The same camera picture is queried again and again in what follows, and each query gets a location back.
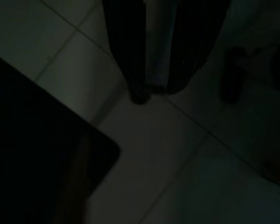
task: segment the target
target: floor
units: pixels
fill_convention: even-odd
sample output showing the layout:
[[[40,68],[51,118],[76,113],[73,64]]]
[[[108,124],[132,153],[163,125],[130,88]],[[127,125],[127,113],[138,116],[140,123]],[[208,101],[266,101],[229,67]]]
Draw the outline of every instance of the floor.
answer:
[[[262,45],[275,38],[274,29],[259,30]],[[264,53],[249,66],[240,101],[221,102],[230,32],[185,90],[137,106],[110,53],[99,0],[0,0],[0,57],[122,149],[89,199],[88,223],[280,223],[280,187],[260,176],[263,161],[280,163],[280,92],[257,70]],[[232,44],[255,47],[255,35],[236,33]]]

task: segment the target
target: white floor tile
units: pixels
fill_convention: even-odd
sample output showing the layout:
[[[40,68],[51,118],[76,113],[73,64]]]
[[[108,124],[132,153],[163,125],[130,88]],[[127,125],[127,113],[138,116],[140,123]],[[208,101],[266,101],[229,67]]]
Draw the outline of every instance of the white floor tile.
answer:
[[[72,32],[39,1],[0,0],[0,57],[32,80]]]
[[[224,67],[224,60],[220,55],[211,56],[192,77],[185,90],[169,97],[171,102],[207,129],[215,124],[224,109],[219,97]]]
[[[209,138],[142,224],[280,224],[280,187]]]
[[[109,56],[77,32],[42,73],[37,84],[90,121],[122,79],[119,68]]]
[[[102,3],[99,3],[95,10],[88,15],[79,29],[88,37],[90,37],[104,51],[110,53],[105,14]]]
[[[70,23],[77,26],[88,13],[96,11],[100,0],[42,0]]]
[[[91,198],[91,223],[137,224],[205,132],[160,97],[146,105],[126,93],[99,129],[121,157]]]
[[[280,163],[280,92],[247,81],[213,133],[256,168],[265,160]]]

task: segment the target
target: tiled floor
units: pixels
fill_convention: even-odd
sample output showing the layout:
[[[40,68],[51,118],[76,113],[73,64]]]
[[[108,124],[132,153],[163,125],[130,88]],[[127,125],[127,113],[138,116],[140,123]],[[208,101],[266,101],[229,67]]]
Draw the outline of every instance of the tiled floor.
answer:
[[[280,223],[280,187],[258,173],[280,163],[280,92],[249,79],[223,104],[220,44],[185,90],[137,106],[101,1],[0,1],[0,56],[122,150],[89,200],[92,224]]]

